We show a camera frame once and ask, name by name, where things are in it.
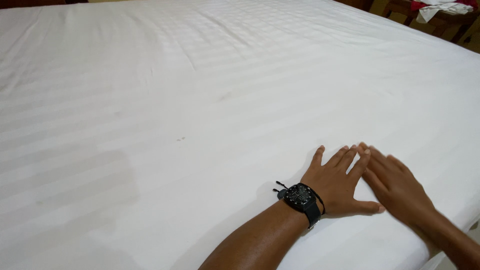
red cloth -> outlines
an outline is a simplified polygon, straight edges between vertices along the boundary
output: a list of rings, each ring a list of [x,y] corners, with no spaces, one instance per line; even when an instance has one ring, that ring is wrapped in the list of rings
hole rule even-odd
[[[460,3],[460,4],[467,5],[467,6],[472,6],[473,10],[477,10],[479,8],[479,5],[478,5],[476,0],[456,0],[455,3]],[[416,11],[416,10],[419,10],[419,9],[424,8],[426,6],[429,6],[429,5],[413,0],[412,4],[410,5],[410,10]]]

blurred hand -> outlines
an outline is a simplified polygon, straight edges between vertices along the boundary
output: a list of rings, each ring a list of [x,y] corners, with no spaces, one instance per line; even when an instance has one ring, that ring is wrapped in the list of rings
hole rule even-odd
[[[423,186],[401,161],[391,155],[385,157],[373,146],[360,143],[360,154],[368,150],[370,162],[362,177],[395,218],[413,227],[422,216],[436,211]]]
[[[347,169],[357,154],[356,145],[341,148],[324,166],[322,155],[324,146],[317,149],[310,167],[300,183],[312,188],[322,198],[325,212],[329,215],[375,214],[385,211],[385,208],[371,201],[357,201],[353,198],[355,187],[365,171],[370,159],[369,151],[363,151],[360,159],[347,174]],[[323,210],[317,201],[320,211]]]

bed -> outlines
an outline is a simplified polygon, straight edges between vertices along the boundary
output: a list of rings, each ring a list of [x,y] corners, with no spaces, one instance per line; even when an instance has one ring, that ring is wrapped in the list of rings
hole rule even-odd
[[[374,144],[467,230],[480,55],[330,0],[0,11],[0,268],[196,269],[314,150]],[[375,200],[360,180],[355,198]],[[432,269],[388,213],[325,218],[280,270]]]

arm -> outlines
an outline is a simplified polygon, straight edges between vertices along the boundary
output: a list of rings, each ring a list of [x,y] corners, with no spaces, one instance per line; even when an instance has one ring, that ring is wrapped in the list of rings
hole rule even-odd
[[[340,149],[324,166],[325,148],[316,151],[312,163],[301,179],[323,199],[327,214],[373,214],[383,212],[377,202],[356,201],[355,186],[370,158],[363,153],[349,174],[346,171],[357,154],[356,146]],[[320,211],[322,205],[317,202]],[[283,200],[274,203],[236,229],[208,256],[199,270],[274,270],[308,228],[308,219]]]
[[[385,157],[361,143],[359,152],[366,149],[372,157],[363,178],[387,210],[413,231],[427,236],[458,269],[480,269],[480,245],[435,209],[410,170],[393,156]]]

watch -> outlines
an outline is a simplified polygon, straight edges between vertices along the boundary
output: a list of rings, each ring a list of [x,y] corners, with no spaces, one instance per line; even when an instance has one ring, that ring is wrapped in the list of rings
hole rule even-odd
[[[297,211],[305,213],[312,228],[321,217],[318,209],[315,193],[305,184],[295,184],[288,188],[283,194],[285,202]]]

